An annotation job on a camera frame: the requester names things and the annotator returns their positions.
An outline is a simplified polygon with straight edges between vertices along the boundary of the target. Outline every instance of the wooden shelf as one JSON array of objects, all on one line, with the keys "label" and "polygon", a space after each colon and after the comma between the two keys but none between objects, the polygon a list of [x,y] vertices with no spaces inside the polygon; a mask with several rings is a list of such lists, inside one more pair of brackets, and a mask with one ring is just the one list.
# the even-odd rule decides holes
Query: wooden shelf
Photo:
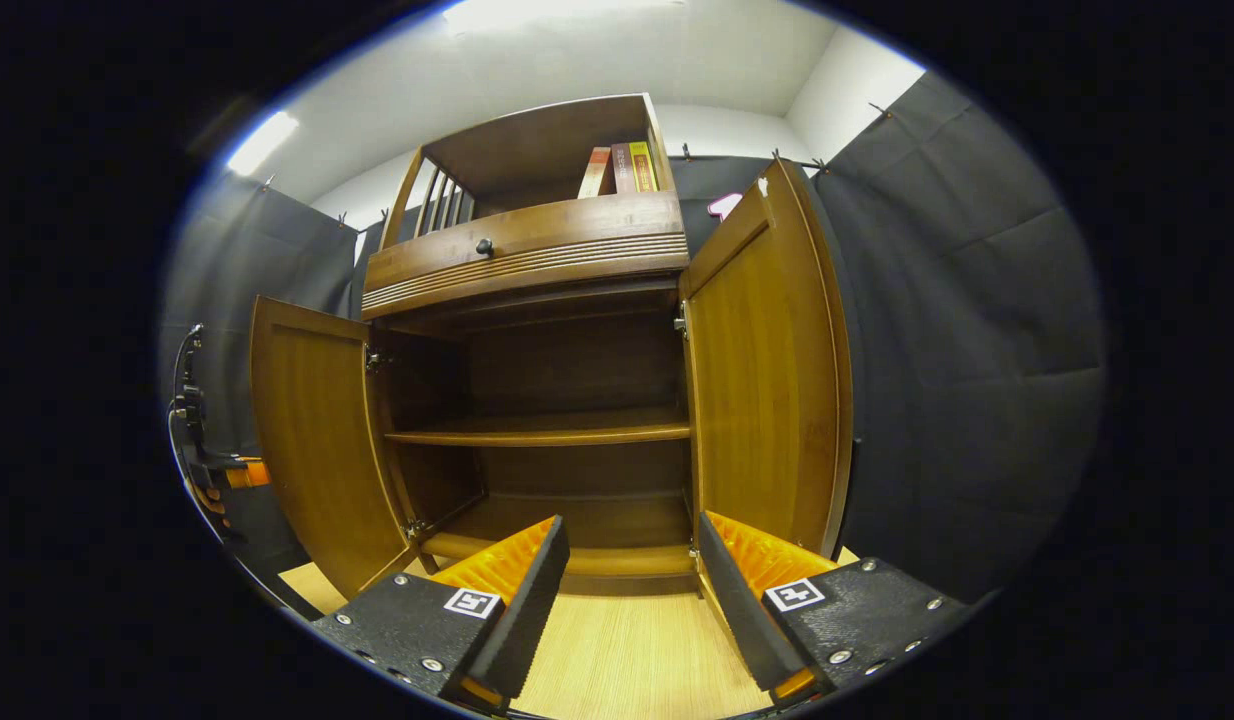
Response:
[{"label": "wooden shelf", "polygon": [[394,442],[469,447],[559,447],[616,445],[689,437],[689,421],[675,408],[627,408],[589,412],[463,417],[408,432]]},{"label": "wooden shelf", "polygon": [[469,557],[552,515],[563,515],[570,546],[566,573],[650,577],[694,573],[694,532],[680,496],[573,500],[549,496],[486,496],[453,519],[421,548],[442,557]]}]

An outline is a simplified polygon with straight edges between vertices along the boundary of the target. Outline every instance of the open cabinet door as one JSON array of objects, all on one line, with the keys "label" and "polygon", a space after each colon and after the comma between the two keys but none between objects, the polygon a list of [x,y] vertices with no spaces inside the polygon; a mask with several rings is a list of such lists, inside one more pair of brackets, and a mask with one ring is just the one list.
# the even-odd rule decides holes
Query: open cabinet door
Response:
[{"label": "open cabinet door", "polygon": [[694,536],[712,510],[813,552],[840,532],[853,438],[844,309],[803,173],[775,161],[680,278]]},{"label": "open cabinet door", "polygon": [[258,296],[251,384],[275,496],[315,564],[350,600],[416,556],[383,483],[365,378],[369,325]]}]

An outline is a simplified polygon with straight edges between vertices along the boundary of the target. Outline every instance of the wooden floor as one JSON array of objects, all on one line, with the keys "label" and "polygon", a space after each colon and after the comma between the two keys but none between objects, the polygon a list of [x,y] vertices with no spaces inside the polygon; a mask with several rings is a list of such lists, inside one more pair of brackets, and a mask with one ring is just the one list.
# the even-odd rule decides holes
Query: wooden floor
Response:
[{"label": "wooden floor", "polygon": [[[842,562],[855,561],[845,551]],[[450,561],[439,559],[441,566]],[[407,573],[426,578],[420,562]],[[322,613],[344,600],[304,564],[280,576]],[[533,669],[511,706],[558,720],[707,720],[769,706],[710,609],[695,593],[581,597],[559,593]]]}]

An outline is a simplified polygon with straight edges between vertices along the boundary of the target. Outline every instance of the wooden drawer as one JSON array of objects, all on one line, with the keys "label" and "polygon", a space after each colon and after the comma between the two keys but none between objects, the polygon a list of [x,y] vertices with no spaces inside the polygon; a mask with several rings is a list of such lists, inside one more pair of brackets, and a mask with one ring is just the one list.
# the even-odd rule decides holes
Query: wooden drawer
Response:
[{"label": "wooden drawer", "polygon": [[[492,258],[475,251],[482,238],[492,241]],[[517,287],[681,270],[687,261],[675,191],[536,205],[371,256],[364,319]]]}]

